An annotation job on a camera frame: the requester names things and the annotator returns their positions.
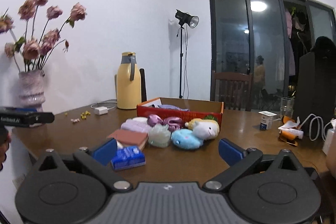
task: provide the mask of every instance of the window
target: window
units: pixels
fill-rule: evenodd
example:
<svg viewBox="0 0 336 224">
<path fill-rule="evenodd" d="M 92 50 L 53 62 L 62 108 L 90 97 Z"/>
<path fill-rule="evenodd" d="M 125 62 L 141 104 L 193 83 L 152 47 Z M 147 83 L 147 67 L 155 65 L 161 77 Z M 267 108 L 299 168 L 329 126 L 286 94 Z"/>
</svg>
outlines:
<svg viewBox="0 0 336 224">
<path fill-rule="evenodd" d="M 252 73 L 255 110 L 278 111 L 295 91 L 300 57 L 320 36 L 335 42 L 333 11 L 308 0 L 210 0 L 210 10 L 211 68 Z"/>
</svg>

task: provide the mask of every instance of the blue package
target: blue package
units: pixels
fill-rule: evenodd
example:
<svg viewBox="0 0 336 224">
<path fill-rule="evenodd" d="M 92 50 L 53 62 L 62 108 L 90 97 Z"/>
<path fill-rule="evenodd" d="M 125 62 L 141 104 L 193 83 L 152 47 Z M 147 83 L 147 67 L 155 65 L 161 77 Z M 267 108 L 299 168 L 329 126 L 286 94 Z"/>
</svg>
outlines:
<svg viewBox="0 0 336 224">
<path fill-rule="evenodd" d="M 146 164 L 145 155 L 137 146 L 128 146 L 117 150 L 117 155 L 111 160 L 114 170 L 133 168 Z"/>
</svg>

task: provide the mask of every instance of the pink soap bar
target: pink soap bar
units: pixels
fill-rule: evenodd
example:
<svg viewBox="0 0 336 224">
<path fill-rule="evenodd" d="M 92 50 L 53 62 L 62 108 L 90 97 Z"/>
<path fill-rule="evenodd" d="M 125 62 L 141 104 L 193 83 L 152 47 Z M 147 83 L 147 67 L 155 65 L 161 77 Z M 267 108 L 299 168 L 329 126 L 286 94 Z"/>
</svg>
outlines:
<svg viewBox="0 0 336 224">
<path fill-rule="evenodd" d="M 125 129 L 125 130 L 130 130 L 130 131 L 142 132 L 142 133 L 148 133 L 149 130 L 152 129 L 151 126 L 145 124 L 144 122 L 138 122 L 132 119 L 126 120 L 126 122 L 124 122 L 120 128 Z"/>
</svg>

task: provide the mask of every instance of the table surface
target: table surface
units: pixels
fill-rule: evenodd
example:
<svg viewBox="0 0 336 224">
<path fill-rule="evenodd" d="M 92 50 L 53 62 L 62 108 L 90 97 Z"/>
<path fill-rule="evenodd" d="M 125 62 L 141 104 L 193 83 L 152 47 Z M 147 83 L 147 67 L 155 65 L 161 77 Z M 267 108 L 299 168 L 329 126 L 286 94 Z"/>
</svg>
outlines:
<svg viewBox="0 0 336 224">
<path fill-rule="evenodd" d="M 14 134 L 23 142 L 33 157 L 37 158 L 47 148 L 60 154 L 70 154 L 81 146 L 95 147 L 106 140 L 128 118 L 137 115 L 136 110 L 112 109 L 106 115 L 93 113 L 73 124 L 72 118 L 80 117 L 82 112 L 91 111 L 82 107 L 55 116 L 52 124 L 36 128 L 16 128 Z M 228 168 L 218 153 L 218 141 L 227 138 L 246 149 L 256 147 L 264 154 L 277 154 L 281 149 L 291 149 L 304 166 L 314 167 L 320 174 L 333 207 L 336 208 L 336 181 L 326 167 L 326 156 L 322 152 L 322 141 L 310 141 L 307 137 L 299 140 L 293 147 L 278 140 L 280 121 L 273 122 L 271 130 L 260 131 L 260 114 L 247 111 L 224 110 L 219 136 L 207 141 L 198 150 L 180 150 L 174 145 L 156 148 L 147 144 L 143 152 L 146 165 L 121 170 L 118 173 L 137 185 L 141 181 L 197 181 L 200 185 Z"/>
</svg>

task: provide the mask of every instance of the charger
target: charger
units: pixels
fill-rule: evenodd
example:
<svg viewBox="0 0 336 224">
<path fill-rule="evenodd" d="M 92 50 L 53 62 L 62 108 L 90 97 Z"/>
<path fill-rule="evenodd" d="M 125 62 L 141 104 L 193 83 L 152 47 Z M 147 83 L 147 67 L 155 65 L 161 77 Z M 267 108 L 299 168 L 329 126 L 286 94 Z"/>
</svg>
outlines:
<svg viewBox="0 0 336 224">
<path fill-rule="evenodd" d="M 107 114 L 108 108 L 105 106 L 100 106 L 100 107 L 95 107 L 93 111 L 96 115 L 103 115 L 103 114 Z"/>
</svg>

